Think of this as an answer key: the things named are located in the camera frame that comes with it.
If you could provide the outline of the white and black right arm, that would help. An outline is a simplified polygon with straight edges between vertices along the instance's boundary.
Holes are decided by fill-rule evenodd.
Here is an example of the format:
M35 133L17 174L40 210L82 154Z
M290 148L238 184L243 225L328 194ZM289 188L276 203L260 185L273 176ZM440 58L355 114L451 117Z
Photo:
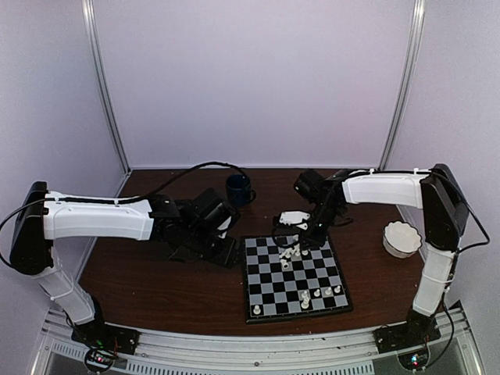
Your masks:
M412 171L339 170L330 177L309 169L298 176L293 188L312 205L307 228L299 235L304 246L324 243L328 230L351 205L421 212L427 256L409 310L411 320L400 330L406 344L418 344L430 333L428 319L437 312L445 293L469 217L451 168L438 163Z

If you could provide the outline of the white chess king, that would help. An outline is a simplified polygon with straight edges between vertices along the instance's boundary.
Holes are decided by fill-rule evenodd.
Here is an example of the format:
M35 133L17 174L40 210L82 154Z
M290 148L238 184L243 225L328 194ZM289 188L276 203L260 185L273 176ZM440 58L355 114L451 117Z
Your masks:
M302 309L307 309L309 307L309 302L310 302L309 292L303 291L301 296L302 296L301 307Z

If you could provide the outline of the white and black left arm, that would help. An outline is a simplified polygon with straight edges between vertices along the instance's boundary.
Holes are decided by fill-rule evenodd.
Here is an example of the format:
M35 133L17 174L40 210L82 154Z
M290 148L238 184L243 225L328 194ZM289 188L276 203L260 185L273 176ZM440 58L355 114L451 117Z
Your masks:
M234 262L236 243L228 231L238 209L212 188L194 199L148 194L133 198L91 198L50 191L32 184L23 205L12 213L15 226L7 265L33 277L51 300L96 347L106 346L112 329L102 322L97 301L63 269L54 253L60 238L128 238L167 243L173 250L221 266Z

